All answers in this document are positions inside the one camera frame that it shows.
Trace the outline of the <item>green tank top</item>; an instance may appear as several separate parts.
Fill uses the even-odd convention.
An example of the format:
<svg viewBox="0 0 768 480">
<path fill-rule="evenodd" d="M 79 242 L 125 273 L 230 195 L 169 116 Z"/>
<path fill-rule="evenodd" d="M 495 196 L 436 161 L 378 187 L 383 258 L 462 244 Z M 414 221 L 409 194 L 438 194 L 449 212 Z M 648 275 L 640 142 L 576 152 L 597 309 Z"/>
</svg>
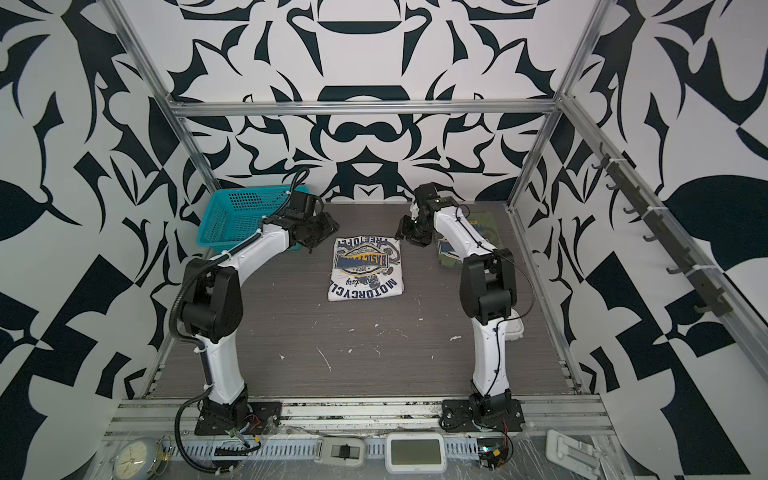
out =
<svg viewBox="0 0 768 480">
<path fill-rule="evenodd" d="M 459 268 L 472 255 L 483 256 L 498 249 L 481 235 L 461 207 L 447 207 L 434 214 L 433 227 L 438 258 L 450 268 Z"/>
</svg>

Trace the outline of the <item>white grey tank top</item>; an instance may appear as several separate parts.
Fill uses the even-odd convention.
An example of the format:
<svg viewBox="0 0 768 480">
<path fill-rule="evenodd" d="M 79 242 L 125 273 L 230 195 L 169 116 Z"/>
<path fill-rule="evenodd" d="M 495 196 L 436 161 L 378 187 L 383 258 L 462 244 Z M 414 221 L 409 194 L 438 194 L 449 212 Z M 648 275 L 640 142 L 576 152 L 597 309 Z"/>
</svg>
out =
<svg viewBox="0 0 768 480">
<path fill-rule="evenodd" d="M 328 300 L 376 300 L 404 292 L 400 241 L 361 235 L 337 238 Z"/>
</svg>

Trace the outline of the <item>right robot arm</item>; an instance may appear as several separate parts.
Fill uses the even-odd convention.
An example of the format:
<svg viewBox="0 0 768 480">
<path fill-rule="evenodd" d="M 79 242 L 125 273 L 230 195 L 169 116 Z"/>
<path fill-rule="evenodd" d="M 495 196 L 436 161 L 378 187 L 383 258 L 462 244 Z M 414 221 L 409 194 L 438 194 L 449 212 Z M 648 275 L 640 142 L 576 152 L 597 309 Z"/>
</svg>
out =
<svg viewBox="0 0 768 480">
<path fill-rule="evenodd" d="M 426 183 L 415 189 L 410 213 L 400 220 L 396 238 L 427 247 L 435 236 L 447 240 L 461 259 L 459 299 L 471 321 L 475 353 L 470 405 L 475 420 L 487 425 L 490 416 L 508 412 L 512 400 L 506 369 L 507 325 L 522 325 L 515 310 L 513 256 L 481 236 L 459 202 L 439 195 L 434 184 Z"/>
</svg>

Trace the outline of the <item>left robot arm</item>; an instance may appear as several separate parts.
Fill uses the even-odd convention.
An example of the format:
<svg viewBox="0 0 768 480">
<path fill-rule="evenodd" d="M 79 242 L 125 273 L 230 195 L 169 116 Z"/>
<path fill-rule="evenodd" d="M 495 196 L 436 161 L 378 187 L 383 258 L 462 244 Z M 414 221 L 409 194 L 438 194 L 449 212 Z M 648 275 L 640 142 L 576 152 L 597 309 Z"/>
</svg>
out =
<svg viewBox="0 0 768 480">
<path fill-rule="evenodd" d="M 316 195 L 293 192 L 276 212 L 229 250 L 191 262 L 169 316 L 169 331 L 201 356 L 204 415 L 242 429 L 248 392 L 236 350 L 244 315 L 242 284 L 272 258 L 299 244 L 312 250 L 337 232 L 338 223 Z"/>
</svg>

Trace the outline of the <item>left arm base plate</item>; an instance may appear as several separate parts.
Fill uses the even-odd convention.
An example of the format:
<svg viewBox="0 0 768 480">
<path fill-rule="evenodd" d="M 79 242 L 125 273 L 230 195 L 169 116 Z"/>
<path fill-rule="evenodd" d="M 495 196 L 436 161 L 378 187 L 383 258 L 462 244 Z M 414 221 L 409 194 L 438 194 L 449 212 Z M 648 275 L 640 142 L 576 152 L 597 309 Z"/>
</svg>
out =
<svg viewBox="0 0 768 480">
<path fill-rule="evenodd" d="M 236 428 L 241 434 L 264 434 L 280 424 L 282 403 L 275 401 L 224 405 L 210 400 L 202 403 L 194 430 L 198 436 L 224 435 Z"/>
</svg>

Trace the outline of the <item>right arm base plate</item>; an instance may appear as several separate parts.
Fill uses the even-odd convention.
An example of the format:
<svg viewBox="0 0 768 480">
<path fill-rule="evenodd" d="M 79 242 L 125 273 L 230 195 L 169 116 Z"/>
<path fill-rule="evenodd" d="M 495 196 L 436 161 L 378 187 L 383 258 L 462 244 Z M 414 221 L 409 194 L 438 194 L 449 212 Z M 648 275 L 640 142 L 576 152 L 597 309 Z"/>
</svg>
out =
<svg viewBox="0 0 768 480">
<path fill-rule="evenodd" d="M 445 399 L 441 403 L 438 425 L 448 432 L 507 431 L 521 432 L 526 420 L 519 400 L 509 392 L 480 398 Z"/>
</svg>

